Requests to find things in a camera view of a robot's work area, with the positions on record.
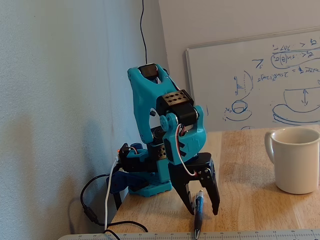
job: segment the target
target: coffee mug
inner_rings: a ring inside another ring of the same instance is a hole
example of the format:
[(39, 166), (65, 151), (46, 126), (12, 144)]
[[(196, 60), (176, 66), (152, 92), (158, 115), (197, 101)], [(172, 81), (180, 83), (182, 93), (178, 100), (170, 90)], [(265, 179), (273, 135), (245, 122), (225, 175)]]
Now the coffee mug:
[(319, 185), (320, 133), (304, 127), (268, 131), (265, 150), (274, 164), (275, 184), (291, 194), (307, 194)]

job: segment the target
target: drawing of cup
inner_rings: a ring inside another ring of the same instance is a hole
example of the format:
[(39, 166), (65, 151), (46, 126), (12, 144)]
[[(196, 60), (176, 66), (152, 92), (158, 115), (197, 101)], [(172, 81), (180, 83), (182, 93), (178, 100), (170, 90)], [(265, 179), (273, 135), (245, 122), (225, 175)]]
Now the drawing of cup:
[(232, 104), (231, 108), (234, 113), (241, 114), (247, 110), (248, 104), (243, 100), (237, 100)]
[(320, 86), (284, 91), (286, 105), (295, 112), (306, 113), (320, 107)]

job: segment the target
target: mug handle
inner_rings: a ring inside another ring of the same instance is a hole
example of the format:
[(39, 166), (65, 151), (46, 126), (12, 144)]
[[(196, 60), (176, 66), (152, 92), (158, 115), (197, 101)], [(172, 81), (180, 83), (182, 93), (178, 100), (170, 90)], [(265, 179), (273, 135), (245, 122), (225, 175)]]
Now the mug handle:
[(271, 139), (271, 134), (273, 134), (276, 130), (270, 130), (267, 131), (264, 135), (264, 146), (266, 153), (268, 154), (268, 157), (270, 161), (275, 164), (275, 159), (274, 159), (274, 150), (272, 149), (272, 139)]

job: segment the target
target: black cable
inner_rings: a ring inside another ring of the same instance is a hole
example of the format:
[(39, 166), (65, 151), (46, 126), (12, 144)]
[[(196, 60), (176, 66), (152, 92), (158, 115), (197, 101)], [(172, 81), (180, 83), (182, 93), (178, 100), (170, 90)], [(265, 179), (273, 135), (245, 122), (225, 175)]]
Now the black cable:
[(144, 33), (143, 33), (143, 31), (142, 31), (142, 17), (143, 17), (143, 15), (144, 15), (144, 11), (145, 11), (145, 3), (144, 3), (144, 0), (142, 0), (142, 13), (141, 13), (141, 17), (140, 17), (140, 31), (141, 31), (141, 36), (142, 36), (143, 45), (144, 45), (145, 64), (148, 64), (148, 61), (147, 61), (147, 46), (146, 46), (146, 41), (145, 41)]
[(80, 202), (82, 204), (82, 207), (85, 208), (87, 205), (85, 205), (84, 203), (84, 192), (87, 189), (87, 187), (96, 179), (102, 178), (102, 177), (108, 177), (110, 174), (101, 174), (98, 176), (95, 176), (94, 178), (92, 178), (90, 181), (87, 182), (87, 184), (83, 187), (81, 193), (80, 193)]
[(136, 221), (117, 221), (117, 222), (109, 223), (107, 227), (120, 225), (120, 224), (134, 224), (142, 228), (146, 233), (148, 232), (148, 229), (145, 226), (143, 226), (141, 223), (138, 223)]
[[(87, 206), (85, 203), (84, 203), (84, 193), (85, 193), (85, 190), (87, 189), (87, 187), (94, 181), (94, 180), (97, 180), (99, 178), (103, 178), (103, 177), (108, 177), (110, 174), (101, 174), (101, 175), (98, 175), (98, 176), (95, 176), (94, 178), (92, 178), (90, 181), (87, 182), (87, 184), (83, 187), (82, 191), (81, 191), (81, 194), (80, 194), (80, 202), (82, 204), (82, 207), (83, 207), (83, 211), (85, 213), (85, 215), (91, 220), (91, 222), (94, 222), (95, 224), (99, 225), (99, 226), (102, 226), (104, 227), (105, 224), (104, 223), (100, 223), (98, 221), (98, 217), (97, 215), (94, 213), (94, 211), (89, 207)], [(115, 225), (121, 225), (121, 224), (134, 224), (134, 225), (137, 225), (139, 226), (140, 228), (142, 228), (146, 233), (148, 232), (148, 229), (142, 225), (141, 223), (138, 223), (136, 221), (117, 221), (117, 222), (113, 222), (113, 223), (109, 223), (107, 224), (107, 227), (110, 227), (110, 226), (115, 226)]]
[(115, 236), (115, 238), (116, 238), (117, 240), (121, 240), (121, 239), (120, 239), (120, 237), (118, 237), (118, 235), (117, 235), (117, 234), (115, 234), (115, 232), (114, 232), (114, 231), (109, 230), (109, 229), (106, 229), (106, 230), (104, 230), (104, 231), (103, 231), (103, 233), (104, 233), (104, 234), (105, 234), (106, 232), (111, 233), (113, 236)]

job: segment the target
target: metal ruler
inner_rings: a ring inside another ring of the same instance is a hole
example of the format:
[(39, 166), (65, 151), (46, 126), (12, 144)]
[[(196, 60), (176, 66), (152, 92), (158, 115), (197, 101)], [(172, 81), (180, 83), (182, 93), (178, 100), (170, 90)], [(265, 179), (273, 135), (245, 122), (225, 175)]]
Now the metal ruler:
[[(121, 240), (194, 240), (191, 232), (117, 233)], [(320, 229), (201, 232), (201, 240), (318, 240)], [(109, 233), (66, 235), (59, 240), (116, 240)]]

